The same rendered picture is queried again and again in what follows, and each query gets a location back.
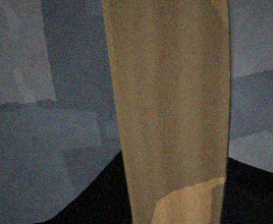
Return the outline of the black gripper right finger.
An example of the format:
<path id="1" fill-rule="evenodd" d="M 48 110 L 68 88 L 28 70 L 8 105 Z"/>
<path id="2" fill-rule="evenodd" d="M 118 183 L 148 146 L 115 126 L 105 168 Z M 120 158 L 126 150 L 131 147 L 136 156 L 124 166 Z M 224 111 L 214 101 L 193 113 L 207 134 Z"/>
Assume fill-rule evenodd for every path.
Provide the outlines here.
<path id="1" fill-rule="evenodd" d="M 228 156 L 220 224 L 273 224 L 273 172 Z"/>

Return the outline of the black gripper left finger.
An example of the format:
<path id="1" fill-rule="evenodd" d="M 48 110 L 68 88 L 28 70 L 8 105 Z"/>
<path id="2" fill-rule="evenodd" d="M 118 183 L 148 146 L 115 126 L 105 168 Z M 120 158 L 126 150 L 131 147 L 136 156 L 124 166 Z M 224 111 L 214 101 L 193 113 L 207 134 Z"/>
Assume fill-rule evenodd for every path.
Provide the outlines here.
<path id="1" fill-rule="evenodd" d="M 34 224 L 132 224 L 132 219 L 121 150 L 61 213 Z"/>

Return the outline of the tan wooden board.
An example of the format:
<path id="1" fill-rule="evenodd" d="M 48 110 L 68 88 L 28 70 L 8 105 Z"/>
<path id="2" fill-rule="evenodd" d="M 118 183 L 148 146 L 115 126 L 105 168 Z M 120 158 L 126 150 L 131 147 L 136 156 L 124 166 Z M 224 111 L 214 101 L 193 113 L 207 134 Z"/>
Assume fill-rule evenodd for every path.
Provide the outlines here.
<path id="1" fill-rule="evenodd" d="M 101 0 L 134 224 L 220 224 L 230 0 Z"/>

